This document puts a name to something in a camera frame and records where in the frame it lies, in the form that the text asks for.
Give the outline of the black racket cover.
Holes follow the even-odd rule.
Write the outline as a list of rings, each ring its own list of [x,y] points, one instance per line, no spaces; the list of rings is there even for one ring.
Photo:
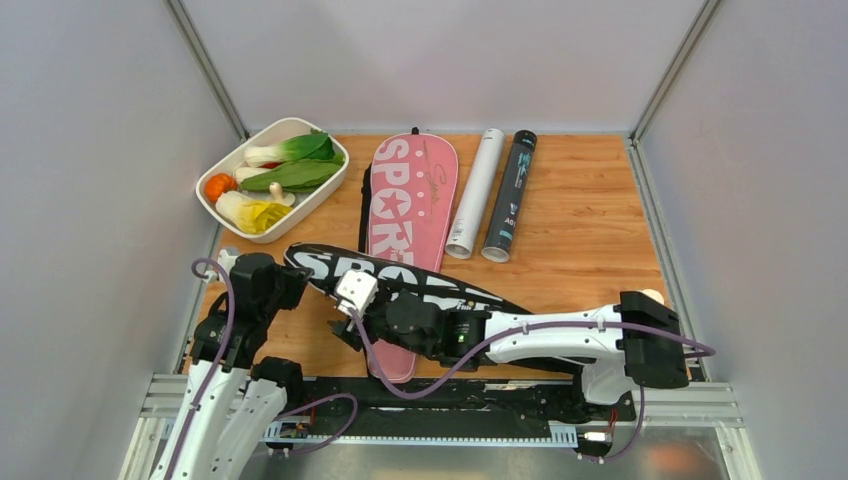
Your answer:
[[[347,271],[355,270],[377,278],[379,292],[388,300],[408,291],[444,310],[529,312],[481,287],[453,277],[333,245],[295,243],[285,250],[283,259],[286,266],[312,270],[311,286],[330,297],[335,295],[341,277]]]

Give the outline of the black shuttlecock tube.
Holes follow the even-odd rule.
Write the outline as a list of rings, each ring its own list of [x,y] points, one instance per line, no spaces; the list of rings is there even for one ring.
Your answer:
[[[482,248],[482,256],[487,260],[495,263],[506,263],[509,260],[536,145],[537,136],[532,131],[519,130],[512,137]]]

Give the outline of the white shuttlecock tube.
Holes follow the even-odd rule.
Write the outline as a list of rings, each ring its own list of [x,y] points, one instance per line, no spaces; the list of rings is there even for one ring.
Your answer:
[[[505,134],[499,129],[482,134],[445,245],[445,252],[454,258],[467,260],[473,254],[504,142]]]

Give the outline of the pink racket cover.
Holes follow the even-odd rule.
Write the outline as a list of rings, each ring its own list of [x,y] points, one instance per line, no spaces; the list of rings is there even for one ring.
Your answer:
[[[444,138],[414,129],[377,148],[370,172],[365,252],[438,272],[458,184],[458,156]]]

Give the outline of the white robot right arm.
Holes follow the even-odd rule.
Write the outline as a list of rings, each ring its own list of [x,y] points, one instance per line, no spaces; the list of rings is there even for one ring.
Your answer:
[[[403,291],[387,301],[340,296],[346,314],[339,337],[376,356],[382,340],[439,363],[450,374],[481,366],[524,364],[543,369],[562,362],[579,384],[573,410],[595,418],[637,387],[688,385],[686,340],[677,314],[654,290],[625,291],[617,302],[558,314],[520,314],[448,308]]]

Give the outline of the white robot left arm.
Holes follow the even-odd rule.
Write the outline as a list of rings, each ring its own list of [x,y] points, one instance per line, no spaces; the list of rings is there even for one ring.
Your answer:
[[[304,405],[299,363],[255,357],[277,313],[299,305],[314,271],[228,249],[217,259],[193,261],[191,269],[205,282],[223,283],[225,291],[194,330],[174,430],[150,476],[236,479],[273,417]]]

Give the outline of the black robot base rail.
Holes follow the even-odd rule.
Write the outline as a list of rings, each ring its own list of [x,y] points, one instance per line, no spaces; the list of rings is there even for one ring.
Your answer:
[[[554,423],[601,429],[634,421],[632,394],[587,403],[575,378],[543,372],[510,378],[459,374],[418,399],[392,394],[374,375],[305,378],[278,419],[314,435],[540,439]]]

